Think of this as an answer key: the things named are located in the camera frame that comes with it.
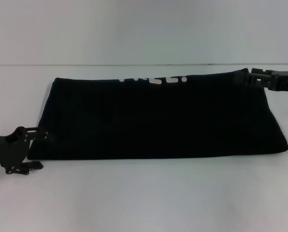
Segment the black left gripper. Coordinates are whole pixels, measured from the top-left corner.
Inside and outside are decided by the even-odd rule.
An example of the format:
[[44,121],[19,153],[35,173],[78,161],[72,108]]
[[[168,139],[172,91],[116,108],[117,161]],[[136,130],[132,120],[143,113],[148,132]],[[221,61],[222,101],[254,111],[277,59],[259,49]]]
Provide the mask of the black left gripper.
[[7,174],[29,174],[43,169],[39,161],[24,162],[30,148],[30,141],[49,141],[50,134],[40,127],[18,127],[7,136],[0,136],[0,165]]

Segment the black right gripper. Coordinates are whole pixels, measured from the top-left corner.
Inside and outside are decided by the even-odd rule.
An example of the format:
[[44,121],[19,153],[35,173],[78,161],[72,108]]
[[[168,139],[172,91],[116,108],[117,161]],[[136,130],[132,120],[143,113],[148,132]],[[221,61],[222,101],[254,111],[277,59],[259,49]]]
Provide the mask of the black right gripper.
[[233,82],[249,87],[266,87],[272,91],[288,92],[288,71],[272,71],[253,68],[236,71]]

